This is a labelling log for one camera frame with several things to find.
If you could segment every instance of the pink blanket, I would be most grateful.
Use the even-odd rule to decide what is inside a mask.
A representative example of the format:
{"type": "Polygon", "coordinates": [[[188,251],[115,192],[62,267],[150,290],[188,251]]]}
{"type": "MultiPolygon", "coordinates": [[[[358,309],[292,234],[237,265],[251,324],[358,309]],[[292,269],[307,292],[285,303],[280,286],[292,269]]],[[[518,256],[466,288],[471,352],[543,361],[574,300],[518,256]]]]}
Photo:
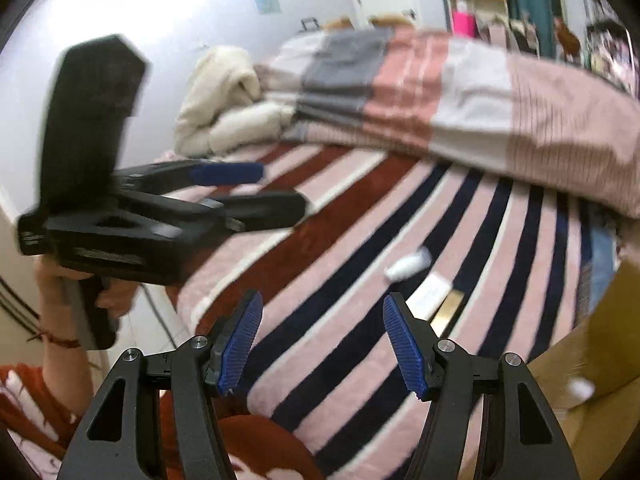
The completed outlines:
{"type": "Polygon", "coordinates": [[[407,28],[293,38],[257,66],[305,119],[640,218],[640,104],[589,73],[407,28]]]}

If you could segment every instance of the person's hand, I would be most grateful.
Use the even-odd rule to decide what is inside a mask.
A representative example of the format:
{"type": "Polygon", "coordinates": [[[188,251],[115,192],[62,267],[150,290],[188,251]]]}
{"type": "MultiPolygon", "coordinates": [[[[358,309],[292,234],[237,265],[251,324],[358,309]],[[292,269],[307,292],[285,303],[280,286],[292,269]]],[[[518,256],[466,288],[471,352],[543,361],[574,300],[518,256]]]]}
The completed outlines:
{"type": "MultiPolygon", "coordinates": [[[[91,275],[86,272],[65,269],[50,255],[36,259],[35,278],[40,290],[42,306],[68,306],[62,278],[86,280],[91,275]]],[[[111,280],[110,287],[98,296],[96,306],[105,308],[111,317],[119,318],[129,312],[139,283],[125,280],[111,280]]]]}

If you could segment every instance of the white stripe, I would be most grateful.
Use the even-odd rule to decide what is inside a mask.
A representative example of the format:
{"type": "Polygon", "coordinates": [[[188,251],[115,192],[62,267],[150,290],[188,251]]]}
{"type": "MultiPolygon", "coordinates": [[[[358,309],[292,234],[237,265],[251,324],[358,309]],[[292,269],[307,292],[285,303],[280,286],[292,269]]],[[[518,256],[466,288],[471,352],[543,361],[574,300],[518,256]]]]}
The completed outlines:
{"type": "Polygon", "coordinates": [[[396,237],[380,252],[380,254],[373,260],[373,262],[367,267],[367,269],[358,277],[358,279],[350,286],[350,288],[340,297],[338,301],[336,301],[333,306],[329,308],[324,313],[316,323],[306,331],[305,335],[302,336],[298,341],[296,341],[292,346],[287,349],[286,352],[281,354],[273,364],[267,368],[265,373],[263,373],[260,378],[255,382],[254,386],[252,386],[252,392],[255,392],[260,389],[260,386],[265,382],[270,380],[270,377],[280,371],[281,368],[285,367],[289,359],[296,353],[296,351],[304,346],[309,340],[316,337],[316,334],[322,330],[322,328],[329,323],[335,316],[337,316],[342,309],[344,309],[353,296],[360,290],[360,287],[369,281],[370,276],[374,272],[380,271],[380,262],[384,261],[387,255],[394,249],[396,245],[398,245],[405,236],[405,233],[410,231],[414,225],[422,220],[425,214],[431,208],[431,204],[438,198],[440,192],[443,187],[446,185],[447,181],[451,176],[451,172],[447,172],[445,176],[440,180],[436,189],[433,190],[431,196],[428,200],[422,205],[422,207],[411,217],[411,219],[402,227],[400,232],[396,235],[396,237]]]}
{"type": "MultiPolygon", "coordinates": [[[[361,163],[356,166],[351,174],[347,177],[343,178],[338,184],[338,186],[334,186],[328,192],[325,192],[318,199],[310,201],[308,206],[305,219],[309,216],[318,213],[324,206],[326,206],[329,202],[334,200],[338,195],[345,192],[349,189],[355,182],[360,180],[363,176],[373,170],[377,165],[380,164],[386,158],[385,152],[374,152],[369,150],[353,150],[348,152],[345,156],[338,158],[335,162],[329,165],[327,168],[322,170],[320,173],[316,174],[306,182],[304,182],[301,186],[297,188],[297,190],[305,194],[305,189],[310,188],[312,186],[317,186],[318,182],[321,182],[322,179],[326,179],[327,175],[331,173],[333,169],[335,169],[338,165],[342,165],[347,161],[351,161],[352,159],[358,160],[363,159],[361,163]]],[[[276,245],[285,240],[294,230],[283,229],[274,232],[269,238],[267,238],[262,244],[260,244],[255,251],[252,251],[250,254],[242,258],[240,262],[236,264],[236,266],[231,269],[226,276],[220,280],[213,290],[207,294],[204,298],[202,298],[198,304],[195,306],[190,315],[191,329],[194,330],[195,327],[200,322],[200,319],[206,311],[211,306],[211,303],[215,301],[215,299],[235,280],[237,280],[242,273],[244,273],[251,265],[254,264],[263,254],[273,249],[276,245]]]]}
{"type": "Polygon", "coordinates": [[[320,211],[324,206],[326,206],[329,202],[335,200],[342,193],[347,191],[353,184],[359,181],[366,174],[371,172],[376,166],[378,166],[383,160],[386,159],[386,152],[377,152],[372,151],[371,156],[368,160],[365,160],[364,163],[359,167],[355,168],[353,173],[351,173],[347,178],[343,179],[339,184],[332,187],[325,195],[323,195],[319,200],[316,200],[311,205],[309,209],[308,215],[311,216],[318,211],[320,211]]]}
{"type": "Polygon", "coordinates": [[[24,413],[24,416],[26,416],[27,419],[30,420],[42,433],[47,435],[51,440],[57,442],[58,434],[45,420],[42,410],[35,403],[28,389],[22,384],[20,376],[14,370],[9,371],[4,386],[9,393],[7,395],[8,399],[14,404],[15,400],[18,401],[18,407],[24,413]]]}
{"type": "Polygon", "coordinates": [[[417,114],[416,112],[420,110],[422,107],[422,98],[424,97],[424,75],[427,73],[427,69],[431,64],[431,60],[433,59],[433,41],[429,41],[427,43],[427,51],[428,56],[425,56],[422,60],[422,65],[420,66],[420,77],[418,78],[418,85],[415,89],[414,96],[414,110],[412,113],[417,114]]]}
{"type": "Polygon", "coordinates": [[[222,162],[251,162],[263,158],[274,149],[274,144],[249,144],[222,157],[222,162]]]}
{"type": "Polygon", "coordinates": [[[322,256],[283,288],[267,305],[254,345],[271,333],[295,308],[318,289],[318,283],[328,280],[369,238],[370,233],[386,222],[394,212],[422,185],[433,171],[430,163],[418,163],[386,196],[336,241],[322,256]],[[275,311],[270,308],[276,305],[275,311]]]}
{"type": "Polygon", "coordinates": [[[489,254],[489,259],[484,264],[484,268],[482,269],[482,273],[480,274],[480,278],[478,279],[478,283],[476,284],[476,288],[474,288],[474,291],[471,293],[471,296],[469,297],[469,301],[466,302],[466,305],[465,305],[464,309],[462,310],[462,314],[458,318],[458,321],[457,321],[455,327],[453,327],[453,330],[451,331],[451,334],[449,335],[450,339],[455,340],[458,337],[458,334],[460,334],[460,331],[462,330],[462,327],[465,324],[466,318],[469,316],[469,313],[472,311],[476,300],[478,299],[478,297],[482,293],[482,288],[484,287],[484,282],[486,282],[486,280],[489,278],[489,275],[491,273],[491,267],[494,264],[494,260],[495,260],[495,257],[498,254],[498,250],[500,250],[500,244],[502,243],[502,240],[504,239],[504,232],[507,229],[507,224],[509,222],[509,216],[511,215],[511,209],[513,207],[513,200],[514,200],[513,197],[515,195],[516,194],[512,192],[511,195],[509,196],[509,201],[507,202],[507,207],[506,207],[506,209],[504,211],[504,215],[502,216],[502,222],[500,223],[500,228],[498,229],[498,234],[495,237],[494,248],[491,250],[491,254],[489,254]]]}
{"type": "Polygon", "coordinates": [[[7,430],[7,433],[39,478],[42,480],[56,480],[62,464],[60,460],[14,431],[7,430]]]}
{"type": "MultiPolygon", "coordinates": [[[[380,449],[381,441],[386,439],[386,435],[390,432],[396,431],[399,424],[404,423],[405,418],[415,410],[418,409],[418,405],[422,404],[424,406],[424,415],[426,418],[426,414],[429,411],[430,402],[422,402],[417,399],[415,394],[409,394],[407,398],[404,400],[400,408],[393,414],[389,420],[387,420],[379,432],[369,440],[366,446],[363,446],[362,449],[356,454],[353,459],[344,465],[342,468],[338,469],[334,474],[329,476],[327,480],[355,480],[353,478],[353,471],[358,469],[363,463],[366,463],[367,460],[371,457],[371,455],[375,453],[384,453],[384,449],[380,449]]],[[[402,457],[398,466],[402,464],[406,460],[406,457],[402,457]]]]}

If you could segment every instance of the white tile floor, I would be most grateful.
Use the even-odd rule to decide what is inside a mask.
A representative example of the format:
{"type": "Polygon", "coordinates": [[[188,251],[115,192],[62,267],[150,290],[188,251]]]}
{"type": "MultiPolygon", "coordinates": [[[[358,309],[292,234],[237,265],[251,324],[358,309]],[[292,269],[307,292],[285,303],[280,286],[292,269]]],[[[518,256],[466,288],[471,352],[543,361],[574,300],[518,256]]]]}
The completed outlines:
{"type": "MultiPolygon", "coordinates": [[[[146,285],[146,287],[176,345],[180,346],[189,338],[190,334],[175,313],[164,287],[159,285],[146,285]]],[[[129,314],[120,319],[120,332],[116,345],[107,350],[110,366],[127,348],[139,348],[145,355],[173,349],[167,334],[146,300],[142,288],[138,290],[129,314]]]]}

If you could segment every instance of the blue gripper pad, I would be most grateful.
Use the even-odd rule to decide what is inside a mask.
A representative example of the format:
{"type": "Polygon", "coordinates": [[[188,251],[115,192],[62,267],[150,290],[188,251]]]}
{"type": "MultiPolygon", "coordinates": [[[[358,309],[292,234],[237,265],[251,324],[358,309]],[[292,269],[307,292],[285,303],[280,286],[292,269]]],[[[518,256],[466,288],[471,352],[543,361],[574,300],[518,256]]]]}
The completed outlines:
{"type": "Polygon", "coordinates": [[[206,162],[191,170],[194,186],[237,186],[254,184],[264,177],[264,165],[257,162],[206,162]]]}
{"type": "Polygon", "coordinates": [[[222,354],[218,390],[226,395],[238,386],[249,351],[262,321],[262,296],[256,292],[238,321],[222,354]]]}
{"type": "Polygon", "coordinates": [[[391,296],[385,298],[382,317],[402,372],[404,384],[409,391],[415,392],[419,399],[423,399],[428,390],[424,380],[424,359],[398,305],[391,296]]]}

